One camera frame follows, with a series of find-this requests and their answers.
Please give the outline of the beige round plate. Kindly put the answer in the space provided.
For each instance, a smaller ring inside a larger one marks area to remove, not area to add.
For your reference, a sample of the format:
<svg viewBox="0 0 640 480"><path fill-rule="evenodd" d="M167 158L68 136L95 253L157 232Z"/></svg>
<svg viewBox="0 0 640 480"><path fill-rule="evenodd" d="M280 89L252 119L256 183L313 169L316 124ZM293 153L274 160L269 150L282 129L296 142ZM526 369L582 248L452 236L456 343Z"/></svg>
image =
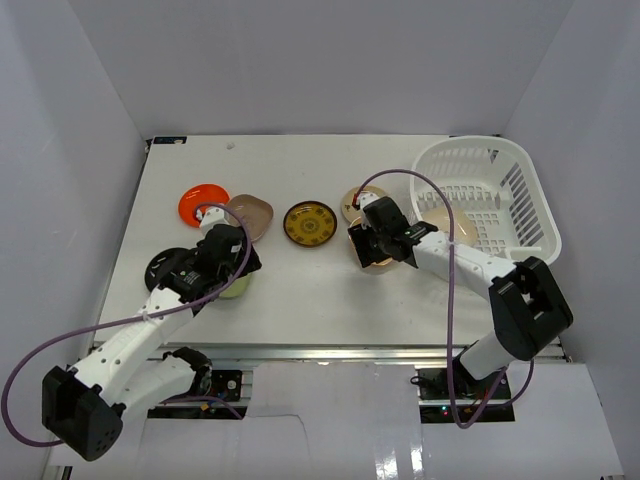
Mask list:
<svg viewBox="0 0 640 480"><path fill-rule="evenodd" d="M342 201L341 201L341 212L342 212L342 215L343 215L345 221L349 225L351 225L354 221L359 219L360 216L361 216L361 211L353 206L354 197L355 197L355 194L357 192L358 192L358 187L354 187L354 188L350 189L343 196ZM382 188L379 188L379 187L377 187L375 185L367 185L363 189L361 194L362 195L364 195L364 194L374 194L377 197L384 197L384 196L388 195L388 193L385 190L383 190Z"/></svg>

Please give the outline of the brown square panda plate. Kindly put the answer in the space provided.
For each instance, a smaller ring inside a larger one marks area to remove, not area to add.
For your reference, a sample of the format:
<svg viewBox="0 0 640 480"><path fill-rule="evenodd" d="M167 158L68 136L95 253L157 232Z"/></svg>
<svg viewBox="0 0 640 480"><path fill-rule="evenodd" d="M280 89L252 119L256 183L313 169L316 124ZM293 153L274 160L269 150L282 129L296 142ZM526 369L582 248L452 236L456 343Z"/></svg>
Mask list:
<svg viewBox="0 0 640 480"><path fill-rule="evenodd" d="M274 216L273 207L268 202L250 194L234 196L227 206L243 220L252 242L265 235Z"/></svg>

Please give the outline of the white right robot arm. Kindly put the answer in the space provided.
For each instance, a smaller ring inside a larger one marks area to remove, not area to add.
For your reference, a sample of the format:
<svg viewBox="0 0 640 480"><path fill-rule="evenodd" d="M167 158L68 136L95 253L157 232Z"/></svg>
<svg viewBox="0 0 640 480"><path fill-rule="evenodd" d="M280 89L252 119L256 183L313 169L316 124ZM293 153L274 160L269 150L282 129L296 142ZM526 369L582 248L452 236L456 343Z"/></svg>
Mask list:
<svg viewBox="0 0 640 480"><path fill-rule="evenodd" d="M355 208L361 220L348 234L362 267L385 260L405 263L489 303L493 329L452 360L451 384L459 396L477 397L490 375L515 360L531 360L573 324L573 313L543 260L513 261L452 242L432 224L411 225L388 196L361 194Z"/></svg>

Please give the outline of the gold square panda plate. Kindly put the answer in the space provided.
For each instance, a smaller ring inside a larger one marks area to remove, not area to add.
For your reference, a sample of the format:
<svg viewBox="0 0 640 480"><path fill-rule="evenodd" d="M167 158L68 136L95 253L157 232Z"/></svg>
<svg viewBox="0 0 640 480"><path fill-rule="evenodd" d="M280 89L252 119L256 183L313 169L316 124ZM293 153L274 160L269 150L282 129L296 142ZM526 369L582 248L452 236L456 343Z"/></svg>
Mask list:
<svg viewBox="0 0 640 480"><path fill-rule="evenodd" d="M357 217L356 219L354 219L350 223L350 225L347 228L347 230L350 230L352 227L359 226L361 224L361 222L362 222L362 218L361 217ZM348 239L349 239L349 242L350 242L350 245L351 245L351 249L353 250L353 257L354 257L356 263L360 264L360 260L359 260L359 257L358 257L357 251L356 251L356 246L355 246L354 240L351 237L350 233L347 233L347 235L348 235ZM371 265L369 265L368 267L365 268L365 271L368 274L382 274L382 273L384 273L384 272L386 272L388 270L391 270L391 269L393 269L395 267L396 267L396 264L395 264L394 260L392 258L388 258L388 259L386 259L386 260L384 260L382 262L374 262L374 263L372 263Z"/></svg>

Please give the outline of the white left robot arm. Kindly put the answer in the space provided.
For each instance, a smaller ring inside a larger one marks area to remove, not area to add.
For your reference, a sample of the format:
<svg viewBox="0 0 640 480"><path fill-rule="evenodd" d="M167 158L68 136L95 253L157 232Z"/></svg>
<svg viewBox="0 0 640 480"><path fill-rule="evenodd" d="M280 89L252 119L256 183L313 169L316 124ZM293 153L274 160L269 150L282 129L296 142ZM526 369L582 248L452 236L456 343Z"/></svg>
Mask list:
<svg viewBox="0 0 640 480"><path fill-rule="evenodd" d="M199 399L211 389L211 362L192 348L181 347L155 366L143 366L207 304L261 267L245 223L230 207L208 205L200 225L203 239L164 262L130 324L74 365L54 367L43 379L43 425L86 461L102 457L127 421L174 397Z"/></svg>

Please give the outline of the dark round yellow patterned plate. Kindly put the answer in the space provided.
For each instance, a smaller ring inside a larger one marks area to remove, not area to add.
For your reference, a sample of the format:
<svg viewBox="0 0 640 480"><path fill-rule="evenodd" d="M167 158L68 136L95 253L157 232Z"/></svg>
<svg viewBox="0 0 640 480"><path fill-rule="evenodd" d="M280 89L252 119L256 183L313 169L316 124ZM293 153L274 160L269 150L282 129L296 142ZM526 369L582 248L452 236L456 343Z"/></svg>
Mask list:
<svg viewBox="0 0 640 480"><path fill-rule="evenodd" d="M329 242L337 231L334 211L319 201L303 201L289 208L283 218L286 237L303 248L316 248Z"/></svg>

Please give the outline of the cream square panda plate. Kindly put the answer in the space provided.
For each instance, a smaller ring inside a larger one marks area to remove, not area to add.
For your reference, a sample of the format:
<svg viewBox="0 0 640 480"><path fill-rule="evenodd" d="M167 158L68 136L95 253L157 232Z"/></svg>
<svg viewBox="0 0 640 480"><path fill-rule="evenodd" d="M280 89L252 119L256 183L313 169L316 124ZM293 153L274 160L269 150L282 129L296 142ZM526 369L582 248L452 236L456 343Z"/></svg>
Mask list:
<svg viewBox="0 0 640 480"><path fill-rule="evenodd" d="M438 228L446 234L454 231L454 239L457 243L473 247L478 240L478 232L474 223L459 208L452 207L453 224L450 224L449 211L445 206L439 206L422 213L422 219Z"/></svg>

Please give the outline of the black round plate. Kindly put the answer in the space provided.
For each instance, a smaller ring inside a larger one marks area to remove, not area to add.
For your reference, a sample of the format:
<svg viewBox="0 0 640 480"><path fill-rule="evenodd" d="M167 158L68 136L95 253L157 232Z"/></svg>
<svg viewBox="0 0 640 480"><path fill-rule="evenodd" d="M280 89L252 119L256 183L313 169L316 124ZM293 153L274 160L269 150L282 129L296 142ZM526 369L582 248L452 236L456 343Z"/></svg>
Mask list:
<svg viewBox="0 0 640 480"><path fill-rule="evenodd" d="M144 283L147 290L151 292L159 284L162 277L168 272L173 271L176 265L179 266L179 275L185 276L187 274L187 268L183 263L186 259L190 258L193 253L193 249L172 247L154 256L144 272Z"/></svg>

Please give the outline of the orange round plate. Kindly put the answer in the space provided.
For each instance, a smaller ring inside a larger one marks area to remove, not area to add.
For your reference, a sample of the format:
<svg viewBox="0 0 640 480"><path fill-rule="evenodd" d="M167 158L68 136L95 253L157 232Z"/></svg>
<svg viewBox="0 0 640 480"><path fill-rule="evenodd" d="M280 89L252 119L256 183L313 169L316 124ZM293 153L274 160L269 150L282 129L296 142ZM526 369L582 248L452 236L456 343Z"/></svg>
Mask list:
<svg viewBox="0 0 640 480"><path fill-rule="evenodd" d="M223 187L205 183L188 189L178 202L178 215L189 227L198 228L209 204L226 204L231 199Z"/></svg>

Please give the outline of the white plastic basket bin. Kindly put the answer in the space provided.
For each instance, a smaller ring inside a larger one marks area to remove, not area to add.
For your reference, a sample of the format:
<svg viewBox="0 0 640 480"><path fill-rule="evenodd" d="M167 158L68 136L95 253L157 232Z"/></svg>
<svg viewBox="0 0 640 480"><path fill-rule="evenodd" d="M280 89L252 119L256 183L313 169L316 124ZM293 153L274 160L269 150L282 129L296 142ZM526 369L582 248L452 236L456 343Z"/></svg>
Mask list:
<svg viewBox="0 0 640 480"><path fill-rule="evenodd" d="M418 154L412 169L431 179L476 227L475 247L522 261L553 264L562 239L529 154L513 141L467 135Z"/></svg>

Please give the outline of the green square panda plate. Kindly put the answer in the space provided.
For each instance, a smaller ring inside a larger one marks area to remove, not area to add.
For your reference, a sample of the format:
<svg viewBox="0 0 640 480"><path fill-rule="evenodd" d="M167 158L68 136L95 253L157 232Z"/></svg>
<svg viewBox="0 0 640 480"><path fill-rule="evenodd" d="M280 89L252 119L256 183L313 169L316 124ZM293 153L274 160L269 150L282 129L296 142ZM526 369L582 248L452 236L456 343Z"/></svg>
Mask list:
<svg viewBox="0 0 640 480"><path fill-rule="evenodd" d="M251 280L251 274L237 278L227 289L220 293L219 297L221 299L234 299L242 296L247 291Z"/></svg>

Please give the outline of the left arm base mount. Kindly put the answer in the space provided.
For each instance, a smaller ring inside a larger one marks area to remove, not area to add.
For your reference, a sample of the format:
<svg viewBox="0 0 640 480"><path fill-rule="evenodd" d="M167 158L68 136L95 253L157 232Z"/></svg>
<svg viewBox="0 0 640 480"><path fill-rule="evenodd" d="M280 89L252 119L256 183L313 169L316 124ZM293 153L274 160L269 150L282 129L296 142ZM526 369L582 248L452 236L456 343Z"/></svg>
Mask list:
<svg viewBox="0 0 640 480"><path fill-rule="evenodd" d="M241 370L214 370L207 400L169 403L147 413L148 419L242 420L248 399L243 396Z"/></svg>

